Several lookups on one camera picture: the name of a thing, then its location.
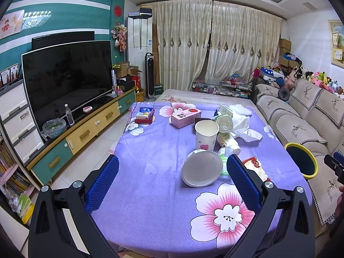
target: drawer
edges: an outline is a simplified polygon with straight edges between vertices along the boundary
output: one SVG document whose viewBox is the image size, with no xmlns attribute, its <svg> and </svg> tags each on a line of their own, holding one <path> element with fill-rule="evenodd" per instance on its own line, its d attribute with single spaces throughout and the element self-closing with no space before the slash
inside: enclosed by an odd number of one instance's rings
<svg viewBox="0 0 344 258">
<path fill-rule="evenodd" d="M 72 157 L 73 153 L 64 139 L 39 160 L 32 170 L 43 184 L 47 184 Z"/>
<path fill-rule="evenodd" d="M 99 133 L 99 128 L 95 124 L 95 122 L 97 122 L 98 120 L 99 117 L 97 114 L 66 137 L 69 148 L 71 149 L 73 154 L 76 154 L 96 134 Z"/>
<path fill-rule="evenodd" d="M 135 103 L 135 92 L 130 92 L 125 97 L 118 100 L 119 112 L 122 114 L 125 112 L 133 103 Z"/>
<path fill-rule="evenodd" d="M 7 135 L 12 143 L 35 126 L 30 109 L 27 107 L 4 124 Z"/>
<path fill-rule="evenodd" d="M 118 101 L 107 107 L 106 109 L 102 110 L 96 116 L 99 132 L 103 130 L 106 126 L 108 126 L 112 121 L 114 121 L 117 117 L 119 117 L 119 108 L 118 108 Z"/>
<path fill-rule="evenodd" d="M 30 159 L 30 155 L 33 155 L 35 151 L 38 151 L 42 146 L 44 146 L 44 143 L 41 135 L 37 129 L 34 129 L 14 146 L 14 150 L 17 152 L 20 160 L 25 163 Z"/>
<path fill-rule="evenodd" d="M 24 84 L 20 84 L 0 96 L 0 116 L 5 120 L 11 114 L 27 104 Z"/>
</svg>

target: green drawer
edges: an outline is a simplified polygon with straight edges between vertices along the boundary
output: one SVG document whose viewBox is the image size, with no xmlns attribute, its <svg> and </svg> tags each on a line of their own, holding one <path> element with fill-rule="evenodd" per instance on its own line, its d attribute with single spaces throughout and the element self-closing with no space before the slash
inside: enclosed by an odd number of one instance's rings
<svg viewBox="0 0 344 258">
<path fill-rule="evenodd" d="M 39 160 L 32 170 L 43 184 L 47 184 L 72 156 L 73 153 L 64 139 Z"/>
<path fill-rule="evenodd" d="M 118 106 L 122 106 L 119 109 L 119 113 L 122 114 L 125 112 L 133 103 L 135 103 L 135 92 L 130 92 L 128 95 L 125 95 L 125 97 L 118 100 Z"/>
</svg>

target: beige curtain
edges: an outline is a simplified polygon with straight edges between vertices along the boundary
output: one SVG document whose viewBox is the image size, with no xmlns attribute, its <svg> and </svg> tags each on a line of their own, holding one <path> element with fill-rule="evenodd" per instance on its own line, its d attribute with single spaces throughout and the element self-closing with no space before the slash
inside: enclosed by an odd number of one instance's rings
<svg viewBox="0 0 344 258">
<path fill-rule="evenodd" d="M 254 8 L 214 1 L 206 82 L 235 73 L 251 81 L 257 66 L 276 58 L 282 19 Z"/>
<path fill-rule="evenodd" d="M 164 90 L 190 90 L 204 64 L 212 19 L 211 0 L 151 3 L 157 25 L 160 81 Z"/>
</svg>

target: pink milk carton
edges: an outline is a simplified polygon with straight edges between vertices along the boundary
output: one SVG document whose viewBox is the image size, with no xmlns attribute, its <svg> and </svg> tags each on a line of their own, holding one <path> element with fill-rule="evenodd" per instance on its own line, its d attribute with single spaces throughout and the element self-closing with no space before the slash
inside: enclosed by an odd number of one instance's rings
<svg viewBox="0 0 344 258">
<path fill-rule="evenodd" d="M 202 111 L 195 107 L 183 110 L 180 113 L 173 113 L 171 115 L 171 123 L 178 129 L 194 122 L 195 117 L 201 117 Z"/>
</svg>

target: curtain rod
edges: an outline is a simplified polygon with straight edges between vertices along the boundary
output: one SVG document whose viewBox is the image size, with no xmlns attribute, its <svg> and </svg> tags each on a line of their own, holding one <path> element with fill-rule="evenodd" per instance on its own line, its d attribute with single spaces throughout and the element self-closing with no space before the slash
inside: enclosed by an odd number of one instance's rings
<svg viewBox="0 0 344 258">
<path fill-rule="evenodd" d="M 153 1 L 149 1 L 149 2 L 144 2 L 144 3 L 139 3 L 139 4 L 136 4 L 137 6 L 141 6 L 143 4 L 149 4 L 149 3 L 155 3 L 155 2 L 164 2 L 164 1 L 177 1 L 177 0 L 153 0 Z M 245 6 L 245 7 L 250 7 L 250 8 L 254 8 L 254 9 L 257 9 L 259 11 L 262 11 L 262 12 L 267 12 L 271 15 L 274 15 L 274 16 L 277 16 L 285 21 L 287 21 L 287 19 L 283 16 L 280 16 L 280 15 L 277 15 L 277 14 L 274 14 L 272 12 L 268 12 L 264 9 L 261 9 L 261 8 L 258 8 L 258 7 L 253 7 L 251 5 L 247 5 L 247 4 L 241 4 L 241 3 L 237 3 L 237 2 L 231 2 L 231 1 L 228 1 L 228 0 L 212 0 L 212 1 L 218 1 L 218 2 L 225 2 L 225 3 L 232 3 L 232 4 L 236 4 L 236 5 L 241 5 L 241 6 Z"/>
</svg>

